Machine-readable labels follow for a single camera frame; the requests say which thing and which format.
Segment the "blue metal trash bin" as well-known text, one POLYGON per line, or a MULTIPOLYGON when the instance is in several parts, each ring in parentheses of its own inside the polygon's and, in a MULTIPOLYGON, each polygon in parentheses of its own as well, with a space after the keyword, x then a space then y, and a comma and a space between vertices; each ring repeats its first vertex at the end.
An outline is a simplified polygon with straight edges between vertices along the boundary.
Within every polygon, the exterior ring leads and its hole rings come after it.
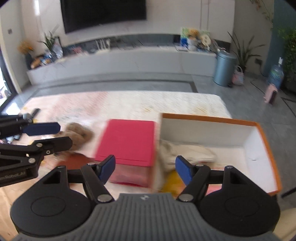
POLYGON ((231 83, 236 61, 235 55, 219 51, 213 81, 220 86, 227 87, 231 83))

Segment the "lace tablecloth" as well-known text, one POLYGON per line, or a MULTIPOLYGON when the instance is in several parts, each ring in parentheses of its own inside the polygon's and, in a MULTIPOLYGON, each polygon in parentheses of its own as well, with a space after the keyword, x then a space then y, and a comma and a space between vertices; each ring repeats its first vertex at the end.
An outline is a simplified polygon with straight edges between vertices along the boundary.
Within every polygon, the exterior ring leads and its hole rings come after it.
MULTIPOLYGON (((159 139, 159 125, 162 113, 214 116, 232 118, 223 100, 213 94, 159 91, 108 91, 58 94, 31 98, 22 108, 16 104, 4 113, 31 113, 39 108, 38 123, 56 121, 62 130, 68 123, 76 122, 92 129, 94 137, 78 151, 94 159, 101 136, 109 119, 154 121, 156 123, 156 145, 159 139)), ((1 187, 1 237, 12 240, 17 231, 10 219, 12 203, 35 182, 54 168, 60 160, 46 156, 39 168, 39 176, 22 183, 1 187)), ((120 193, 158 192, 164 183, 164 176, 156 162, 151 187, 119 185, 107 182, 107 189, 115 199, 120 193)))

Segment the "small teddy bear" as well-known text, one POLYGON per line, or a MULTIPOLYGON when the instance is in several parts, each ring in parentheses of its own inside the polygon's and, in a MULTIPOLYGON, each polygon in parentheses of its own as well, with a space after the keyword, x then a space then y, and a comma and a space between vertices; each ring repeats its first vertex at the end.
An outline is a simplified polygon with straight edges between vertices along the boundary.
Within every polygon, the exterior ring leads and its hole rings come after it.
POLYGON ((197 29, 189 28, 187 33, 187 38, 191 40, 199 39, 200 32, 197 29))

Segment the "red lidded storage box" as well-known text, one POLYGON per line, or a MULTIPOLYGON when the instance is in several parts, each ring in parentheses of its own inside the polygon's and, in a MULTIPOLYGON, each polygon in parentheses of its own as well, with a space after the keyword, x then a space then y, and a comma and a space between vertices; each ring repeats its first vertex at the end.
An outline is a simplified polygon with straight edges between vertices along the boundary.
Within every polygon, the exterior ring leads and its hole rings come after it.
POLYGON ((109 182, 145 188, 151 185, 155 125, 147 120, 109 120, 95 154, 99 162, 109 155, 115 157, 109 182))

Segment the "potted long leaf plant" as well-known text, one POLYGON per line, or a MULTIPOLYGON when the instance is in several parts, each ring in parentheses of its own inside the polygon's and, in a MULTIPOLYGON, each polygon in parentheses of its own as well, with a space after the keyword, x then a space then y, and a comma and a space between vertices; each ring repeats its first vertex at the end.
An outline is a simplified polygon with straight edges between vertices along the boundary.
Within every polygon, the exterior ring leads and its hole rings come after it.
POLYGON ((228 32, 228 35, 230 36, 236 50, 234 51, 234 54, 237 57, 238 60, 238 66, 242 69, 242 72, 245 73, 247 69, 247 63, 252 57, 260 57, 259 54, 253 54, 252 52, 260 47, 264 47, 265 44, 260 44, 253 46, 252 42, 254 41, 255 35, 253 35, 250 40, 245 44, 244 40, 242 42, 239 42, 238 37, 236 33, 233 33, 232 35, 228 32))

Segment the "brown plush towel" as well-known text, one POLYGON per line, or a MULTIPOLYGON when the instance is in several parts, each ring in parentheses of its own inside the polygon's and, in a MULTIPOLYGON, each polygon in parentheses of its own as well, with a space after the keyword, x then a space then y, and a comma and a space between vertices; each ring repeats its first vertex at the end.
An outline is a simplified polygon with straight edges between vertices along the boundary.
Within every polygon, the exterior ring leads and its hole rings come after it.
POLYGON ((81 149, 94 136, 91 129, 79 123, 68 123, 65 130, 58 132, 54 137, 69 137, 72 140, 72 147, 69 152, 81 149))

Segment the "orange cardboard box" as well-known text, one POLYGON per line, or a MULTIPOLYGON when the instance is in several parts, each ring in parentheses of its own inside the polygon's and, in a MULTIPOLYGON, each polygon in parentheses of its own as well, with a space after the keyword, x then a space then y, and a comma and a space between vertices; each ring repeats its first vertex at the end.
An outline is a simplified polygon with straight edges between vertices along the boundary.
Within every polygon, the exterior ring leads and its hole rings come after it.
POLYGON ((216 154, 217 161, 199 164, 208 164, 214 170, 234 166, 270 195, 282 189, 270 145, 260 124, 256 122, 162 113, 159 143, 160 140, 204 146, 216 154))

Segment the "yellow cleaning cloth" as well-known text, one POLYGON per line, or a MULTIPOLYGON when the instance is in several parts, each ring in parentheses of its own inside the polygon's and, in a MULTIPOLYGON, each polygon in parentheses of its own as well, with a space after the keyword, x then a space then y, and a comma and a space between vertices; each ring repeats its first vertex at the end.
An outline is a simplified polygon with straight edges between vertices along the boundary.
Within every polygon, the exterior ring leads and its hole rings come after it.
POLYGON ((171 193, 172 196, 178 196, 184 188, 184 182, 178 175, 177 171, 173 170, 166 175, 165 183, 161 188, 161 192, 168 192, 171 193))

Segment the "white round hand fan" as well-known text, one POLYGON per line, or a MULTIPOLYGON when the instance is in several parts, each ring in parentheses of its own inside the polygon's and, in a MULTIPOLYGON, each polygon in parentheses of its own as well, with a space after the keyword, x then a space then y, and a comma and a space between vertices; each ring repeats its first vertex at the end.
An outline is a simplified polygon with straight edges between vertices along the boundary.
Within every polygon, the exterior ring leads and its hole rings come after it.
POLYGON ((210 37, 207 34, 203 34, 200 36, 200 40, 201 43, 205 46, 205 47, 210 47, 212 41, 210 39, 210 37))

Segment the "blue water jug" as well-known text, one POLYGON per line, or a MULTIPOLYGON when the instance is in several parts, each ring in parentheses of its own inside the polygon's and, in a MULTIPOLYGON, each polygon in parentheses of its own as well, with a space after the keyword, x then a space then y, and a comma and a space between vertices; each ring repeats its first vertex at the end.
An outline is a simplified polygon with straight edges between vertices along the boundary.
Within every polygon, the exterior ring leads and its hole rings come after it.
POLYGON ((277 88, 277 90, 280 89, 285 76, 283 73, 282 62, 283 58, 280 57, 278 63, 272 66, 267 79, 268 84, 273 84, 277 88))

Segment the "black remote control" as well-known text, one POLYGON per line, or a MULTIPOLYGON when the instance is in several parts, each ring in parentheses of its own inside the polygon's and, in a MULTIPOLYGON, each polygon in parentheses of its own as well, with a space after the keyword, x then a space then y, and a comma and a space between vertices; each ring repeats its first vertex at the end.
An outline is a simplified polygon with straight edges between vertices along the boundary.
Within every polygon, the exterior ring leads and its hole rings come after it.
MULTIPOLYGON (((34 119, 35 116, 36 116, 39 112, 40 112, 40 109, 39 109, 39 108, 36 108, 36 109, 34 109, 34 111, 29 115, 29 117, 30 117, 31 119, 34 119)), ((19 135, 17 135, 17 136, 14 136, 14 139, 18 141, 18 140, 21 138, 21 136, 22 136, 22 134, 19 134, 19 135)))

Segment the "green plant in vase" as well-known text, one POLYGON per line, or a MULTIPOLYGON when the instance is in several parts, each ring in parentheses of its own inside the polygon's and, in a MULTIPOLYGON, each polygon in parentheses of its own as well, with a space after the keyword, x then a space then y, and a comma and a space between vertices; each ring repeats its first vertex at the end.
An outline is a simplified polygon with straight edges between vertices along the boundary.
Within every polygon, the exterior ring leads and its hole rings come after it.
POLYGON ((58 28, 59 25, 56 25, 53 30, 47 33, 44 32, 43 40, 38 40, 38 43, 42 43, 46 46, 45 56, 50 59, 51 62, 62 59, 64 56, 60 37, 56 35, 58 28))

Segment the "white wifi router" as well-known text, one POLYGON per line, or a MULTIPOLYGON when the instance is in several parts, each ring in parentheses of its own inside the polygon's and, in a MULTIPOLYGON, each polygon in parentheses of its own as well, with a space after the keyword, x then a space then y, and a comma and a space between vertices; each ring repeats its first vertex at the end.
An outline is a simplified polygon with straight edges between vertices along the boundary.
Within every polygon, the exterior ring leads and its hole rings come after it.
POLYGON ((97 52, 109 52, 111 50, 110 39, 99 39, 95 41, 97 52))

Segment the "cream canvas bag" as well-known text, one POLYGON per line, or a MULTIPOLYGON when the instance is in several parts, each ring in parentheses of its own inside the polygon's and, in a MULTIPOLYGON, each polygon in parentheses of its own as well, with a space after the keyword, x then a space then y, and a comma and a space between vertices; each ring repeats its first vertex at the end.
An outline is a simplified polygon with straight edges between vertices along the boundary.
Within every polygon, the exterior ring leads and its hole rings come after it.
POLYGON ((171 172, 175 169, 177 156, 182 156, 192 165, 214 163, 217 161, 216 154, 204 146, 176 144, 166 140, 160 140, 159 159, 166 172, 171 172))

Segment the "pastel woven handbag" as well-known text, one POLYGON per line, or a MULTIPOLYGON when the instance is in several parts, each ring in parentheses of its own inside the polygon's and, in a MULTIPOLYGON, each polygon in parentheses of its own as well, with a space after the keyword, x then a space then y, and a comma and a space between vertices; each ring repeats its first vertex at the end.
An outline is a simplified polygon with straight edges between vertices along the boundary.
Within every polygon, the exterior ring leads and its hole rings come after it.
POLYGON ((235 66, 235 70, 232 77, 232 83, 234 85, 242 86, 244 84, 244 73, 240 66, 235 66))

